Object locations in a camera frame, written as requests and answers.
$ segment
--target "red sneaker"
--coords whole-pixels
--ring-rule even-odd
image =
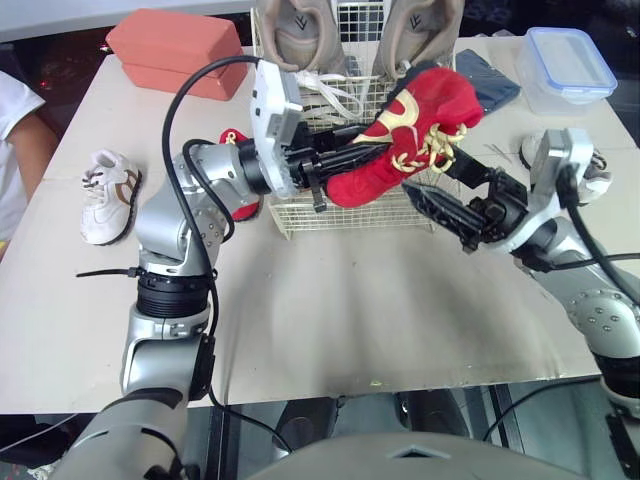
[[[435,162],[451,161],[449,144],[482,118],[471,84],[447,68],[419,71],[396,90],[376,121],[354,140],[390,143],[389,149],[363,167],[329,179],[327,195],[336,205],[359,207]]]
[[[218,143],[236,143],[244,142],[245,140],[247,140],[247,137],[238,130],[235,128],[227,128],[220,134],[220,141]],[[251,205],[247,205],[246,207],[240,207],[238,210],[233,212],[231,218],[236,222],[243,222],[253,218],[258,213],[258,210],[260,210],[260,202],[261,200],[256,203],[252,203]]]

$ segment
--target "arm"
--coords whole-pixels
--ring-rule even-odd
[[[29,201],[58,146],[58,138],[35,113],[30,113],[13,127],[7,142],[15,149]]]

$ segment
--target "table surface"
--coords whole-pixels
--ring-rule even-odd
[[[138,8],[221,15],[254,5],[255,0],[2,0],[0,42],[109,27]]]
[[[517,81],[509,55],[519,42],[461,39],[458,47],[472,47]],[[250,73],[226,103],[187,97],[174,151],[188,138],[215,140],[228,127],[248,132],[252,84]],[[0,264],[0,412],[96,411],[119,396],[135,281],[74,274],[136,265],[138,243],[133,234],[109,247],[81,240],[80,177],[92,151],[120,151],[144,172],[143,204],[164,178],[160,131],[171,98],[133,86],[115,56],[96,75]],[[610,192],[584,209],[586,221],[611,253],[637,250],[640,152],[605,101],[585,117],[539,117],[521,97],[484,119],[462,146],[526,182],[512,155],[517,138],[563,126],[587,128],[616,175]],[[640,274],[637,264],[628,266]],[[509,256],[466,255],[443,230],[307,232],[287,241],[265,211],[238,225],[216,268],[214,388],[225,403],[597,371],[560,305]]]

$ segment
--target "red box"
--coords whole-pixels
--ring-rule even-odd
[[[143,67],[142,65],[122,64],[129,79],[138,87],[153,88],[163,92],[175,93],[189,78],[188,73],[172,72],[170,70],[157,70]],[[191,87],[189,95],[196,97],[213,98],[214,100],[229,100],[238,89],[247,74],[247,66],[244,64],[229,65],[220,69],[218,77],[206,76],[198,80]]]
[[[134,84],[174,93],[205,65],[242,54],[233,22],[163,10],[135,11],[109,32],[107,43]],[[190,93],[228,100],[246,73],[246,64],[214,70]]]

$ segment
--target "shoe sole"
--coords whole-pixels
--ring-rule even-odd
[[[129,208],[129,218],[127,218],[127,224],[124,226],[124,230],[122,230],[122,232],[120,232],[118,236],[113,240],[109,240],[106,243],[95,243],[94,245],[97,245],[98,247],[106,247],[107,245],[113,245],[117,241],[122,240],[125,236],[127,236],[127,234],[129,233],[129,230],[131,229],[131,225],[133,223],[133,216],[134,216],[133,213],[135,210],[138,191],[140,190],[140,184],[142,184],[142,172],[138,170],[138,181],[136,182],[136,186],[133,187],[133,190],[131,191],[131,200],[130,200],[131,206]]]

